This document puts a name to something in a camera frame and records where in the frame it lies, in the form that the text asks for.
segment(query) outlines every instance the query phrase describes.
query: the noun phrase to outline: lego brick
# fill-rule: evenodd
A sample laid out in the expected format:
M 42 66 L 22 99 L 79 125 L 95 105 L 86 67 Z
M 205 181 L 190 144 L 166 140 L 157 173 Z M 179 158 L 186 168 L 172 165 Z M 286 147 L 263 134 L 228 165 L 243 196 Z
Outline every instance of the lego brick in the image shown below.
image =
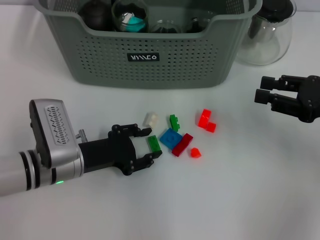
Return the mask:
M 190 155 L 194 159 L 198 159 L 201 157 L 201 153 L 198 148 L 194 147 L 191 149 Z
M 157 125 L 157 122 L 158 122 L 158 115 L 155 112 L 151 112 L 147 114 L 143 125 L 154 129 Z
M 182 136 L 169 128 L 163 135 L 160 137 L 160 142 L 167 146 L 170 150 L 174 149 L 174 147 L 180 143 L 182 140 Z
M 182 140 L 174 147 L 172 154 L 179 157 L 180 154 L 188 147 L 194 137 L 186 133 Z
M 198 127 L 206 129 L 208 122 L 209 122 L 209 119 L 210 119 L 210 116 L 211 116 L 211 111 L 208 109 L 204 109 L 201 114 L 201 117 L 200 117 L 200 120 L 198 123 Z
M 153 153 L 154 153 L 154 152 L 161 151 L 161 148 L 160 148 L 160 145 L 159 145 L 159 142 L 158 142 L 156 136 L 149 136 L 149 137 L 148 137 L 148 143 L 149 143 L 149 146 L 150 146 L 151 151 L 152 151 Z
M 213 123 L 213 122 L 209 122 L 208 125 L 206 126 L 206 129 L 208 132 L 210 133 L 214 133 L 216 130 L 217 124 Z
M 170 124 L 173 131 L 178 132 L 178 130 L 180 129 L 180 125 L 178 124 L 178 118 L 176 117 L 176 115 L 170 115 Z

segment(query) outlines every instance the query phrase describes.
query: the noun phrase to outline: gray plastic basket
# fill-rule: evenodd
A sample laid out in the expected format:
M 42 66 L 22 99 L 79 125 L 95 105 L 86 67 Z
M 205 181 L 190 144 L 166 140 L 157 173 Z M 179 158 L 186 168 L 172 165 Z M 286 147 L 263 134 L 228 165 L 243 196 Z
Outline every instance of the gray plastic basket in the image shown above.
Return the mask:
M 262 0 L 145 0 L 150 26 L 164 19 L 163 14 L 183 25 L 195 11 L 216 13 L 203 32 L 170 34 L 92 30 L 77 14 L 86 2 L 35 0 L 34 5 L 44 14 L 77 81 L 143 89 L 205 88 L 222 83 L 252 16 L 262 6 Z M 158 53 L 159 61 L 129 61 L 128 54 L 141 53 L 149 54 L 146 58 Z

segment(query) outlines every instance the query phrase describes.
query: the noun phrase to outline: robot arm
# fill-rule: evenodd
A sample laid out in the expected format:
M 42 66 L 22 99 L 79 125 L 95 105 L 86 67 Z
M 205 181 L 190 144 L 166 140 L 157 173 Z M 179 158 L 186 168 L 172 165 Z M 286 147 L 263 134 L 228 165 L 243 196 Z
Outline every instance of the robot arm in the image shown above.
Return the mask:
M 148 136 L 151 128 L 114 125 L 107 139 L 88 142 L 83 130 L 74 134 L 61 100 L 32 100 L 29 110 L 36 147 L 0 159 L 0 196 L 79 178 L 83 173 L 108 167 L 117 167 L 129 176 L 149 168 L 162 154 L 157 151 L 136 158 L 130 137 Z
M 297 77 L 283 75 L 279 80 L 264 76 L 261 89 L 257 89 L 254 101 L 259 104 L 271 103 L 271 110 L 299 118 L 305 123 L 313 123 L 320 117 L 320 77 Z M 272 94 L 267 90 L 297 92 L 297 97 Z

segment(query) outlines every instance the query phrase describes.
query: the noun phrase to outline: basket label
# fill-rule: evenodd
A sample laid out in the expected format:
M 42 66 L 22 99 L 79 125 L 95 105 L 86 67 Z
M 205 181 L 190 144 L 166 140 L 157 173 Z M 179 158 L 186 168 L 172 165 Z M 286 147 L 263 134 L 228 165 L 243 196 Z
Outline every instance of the basket label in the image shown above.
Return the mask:
M 158 52 L 152 53 L 127 53 L 129 62 L 159 62 L 160 56 Z

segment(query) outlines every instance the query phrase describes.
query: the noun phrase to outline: red lego brick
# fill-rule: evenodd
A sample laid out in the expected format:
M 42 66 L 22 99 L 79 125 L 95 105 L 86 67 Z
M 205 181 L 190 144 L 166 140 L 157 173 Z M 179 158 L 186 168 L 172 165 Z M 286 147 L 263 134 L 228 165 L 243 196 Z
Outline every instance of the red lego brick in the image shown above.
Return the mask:
M 208 125 L 206 126 L 206 129 L 208 132 L 210 133 L 214 133 L 216 130 L 217 124 L 213 123 L 213 122 L 209 122 Z
M 198 148 L 195 148 L 195 147 L 191 149 L 190 155 L 191 155 L 191 157 L 194 158 L 194 159 L 198 159 L 198 158 L 201 157 L 201 153 L 200 153 L 199 149 L 198 149 Z
M 204 109 L 201 114 L 201 117 L 200 117 L 200 120 L 198 123 L 198 127 L 206 129 L 208 122 L 209 122 L 209 119 L 210 119 L 210 116 L 211 116 L 211 111 L 208 109 Z
M 182 140 L 172 150 L 172 154 L 179 157 L 180 154 L 188 147 L 194 137 L 186 133 Z

